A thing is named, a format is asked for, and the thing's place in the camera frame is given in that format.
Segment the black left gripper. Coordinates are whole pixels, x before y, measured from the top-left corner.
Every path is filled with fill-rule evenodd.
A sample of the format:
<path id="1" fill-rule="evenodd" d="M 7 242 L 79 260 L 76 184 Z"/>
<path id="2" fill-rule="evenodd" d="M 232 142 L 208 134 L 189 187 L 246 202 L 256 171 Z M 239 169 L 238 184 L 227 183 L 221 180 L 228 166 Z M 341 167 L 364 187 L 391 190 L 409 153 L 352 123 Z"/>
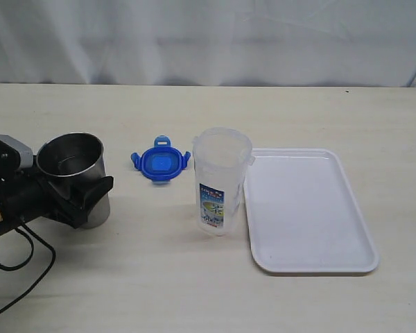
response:
<path id="1" fill-rule="evenodd" d="M 57 211 L 35 156 L 32 167 L 20 170 L 14 170 L 14 158 L 11 149 L 0 142 L 0 229 L 13 229 L 40 216 L 51 218 Z M 88 215 L 108 216 L 108 193 L 113 186 L 112 176 L 73 183 L 72 202 Z"/>

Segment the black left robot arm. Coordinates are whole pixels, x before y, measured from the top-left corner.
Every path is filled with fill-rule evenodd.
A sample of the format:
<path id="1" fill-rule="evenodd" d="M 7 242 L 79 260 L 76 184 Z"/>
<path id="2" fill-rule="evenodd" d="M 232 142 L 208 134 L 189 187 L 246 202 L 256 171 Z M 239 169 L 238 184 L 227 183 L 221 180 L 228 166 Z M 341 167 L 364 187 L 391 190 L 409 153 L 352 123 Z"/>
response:
<path id="1" fill-rule="evenodd" d="M 38 153 L 0 135 L 0 236 L 40 217 L 74 229 L 106 222 L 114 178 L 105 172 L 103 151 L 90 133 L 53 138 Z"/>

